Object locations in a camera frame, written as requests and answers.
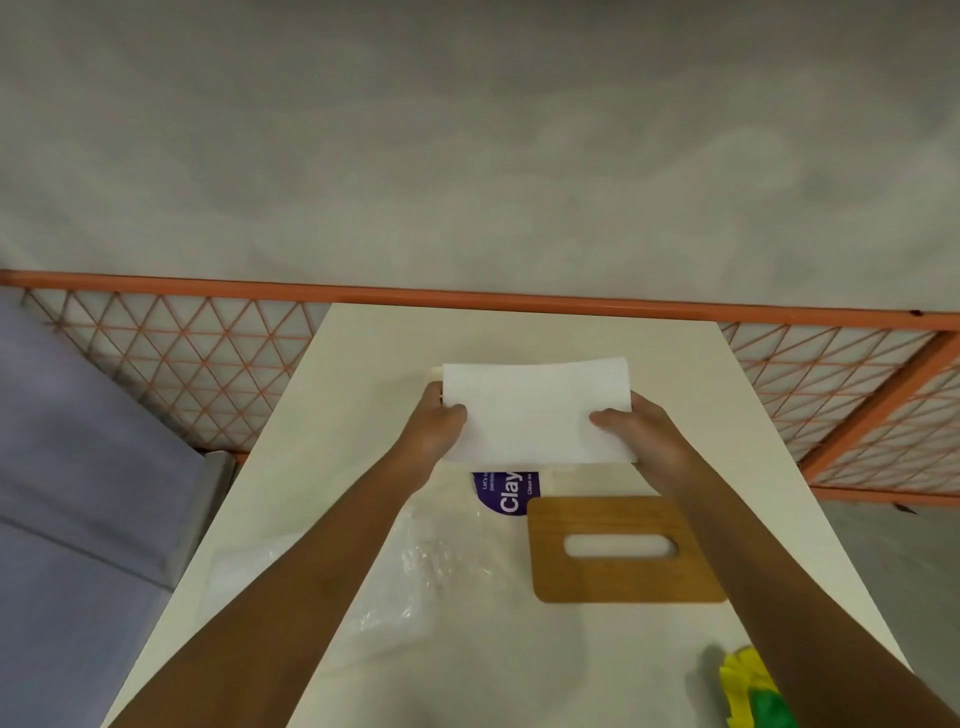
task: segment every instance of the white table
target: white table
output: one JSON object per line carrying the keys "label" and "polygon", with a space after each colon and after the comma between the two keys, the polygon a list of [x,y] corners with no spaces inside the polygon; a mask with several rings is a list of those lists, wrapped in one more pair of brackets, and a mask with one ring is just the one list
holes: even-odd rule
{"label": "white table", "polygon": [[[903,660],[716,325],[338,304],[108,721],[196,630],[211,556],[309,526],[394,441],[430,368],[619,355],[633,388],[666,407],[810,575]],[[553,479],[564,494],[652,493],[622,465]],[[475,500],[468,475],[452,466],[441,464],[421,496],[438,488]],[[724,725],[714,658],[748,642],[729,604],[542,604],[529,589],[525,519],[483,518],[486,538],[511,545],[505,576],[520,585],[511,598],[472,612],[461,601],[427,643],[315,675],[292,726]]]}

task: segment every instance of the orange bar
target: orange bar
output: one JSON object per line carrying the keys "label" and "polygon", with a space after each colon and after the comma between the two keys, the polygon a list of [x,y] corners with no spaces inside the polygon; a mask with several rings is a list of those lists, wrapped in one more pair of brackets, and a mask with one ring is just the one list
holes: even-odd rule
{"label": "orange bar", "polygon": [[527,296],[512,293],[431,291],[416,288],[367,288],[363,286],[310,283],[147,278],[9,270],[0,270],[0,285],[23,288],[67,288],[77,291],[149,293],[164,296],[218,296],[316,303],[374,303],[429,306],[432,308],[474,308],[491,311],[631,316],[650,319],[739,321],[752,324],[960,331],[960,313],[926,311],[638,301],[634,299],[595,299],[568,296]]}
{"label": "orange bar", "polygon": [[942,505],[960,507],[960,494],[904,493],[898,491],[868,491],[859,488],[832,488],[811,485],[818,500],[847,500],[858,503],[899,503],[900,505]]}
{"label": "orange bar", "polygon": [[926,384],[960,356],[960,333],[938,333],[906,364],[887,379],[857,407],[827,439],[800,462],[800,472],[810,481],[834,460],[855,446],[870,430],[913,397]]}

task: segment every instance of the hand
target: hand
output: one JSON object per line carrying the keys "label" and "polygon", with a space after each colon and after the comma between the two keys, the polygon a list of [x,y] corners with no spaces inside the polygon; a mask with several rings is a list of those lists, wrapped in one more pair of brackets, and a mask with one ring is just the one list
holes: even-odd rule
{"label": "hand", "polygon": [[467,422],[467,408],[462,404],[444,407],[443,390],[439,381],[426,385],[407,425],[391,448],[391,454],[408,466],[426,471],[427,476],[457,442]]}
{"label": "hand", "polygon": [[590,414],[590,421],[619,437],[636,456],[635,467],[664,495],[691,467],[706,465],[692,445],[658,404],[630,393],[633,412],[605,409]]}

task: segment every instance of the yellow cloth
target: yellow cloth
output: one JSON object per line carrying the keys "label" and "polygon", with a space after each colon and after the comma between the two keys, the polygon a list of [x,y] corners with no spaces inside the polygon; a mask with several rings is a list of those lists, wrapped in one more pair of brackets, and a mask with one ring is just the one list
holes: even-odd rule
{"label": "yellow cloth", "polygon": [[720,667],[720,685],[730,701],[731,716],[727,718],[730,728],[755,728],[750,691],[780,692],[752,646],[727,655]]}

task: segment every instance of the purple label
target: purple label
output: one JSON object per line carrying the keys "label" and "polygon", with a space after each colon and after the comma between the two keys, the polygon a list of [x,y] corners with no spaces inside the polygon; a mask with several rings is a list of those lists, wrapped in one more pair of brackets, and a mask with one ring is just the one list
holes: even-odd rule
{"label": "purple label", "polygon": [[539,473],[474,473],[477,497],[492,511],[526,516],[527,501],[540,496]]}

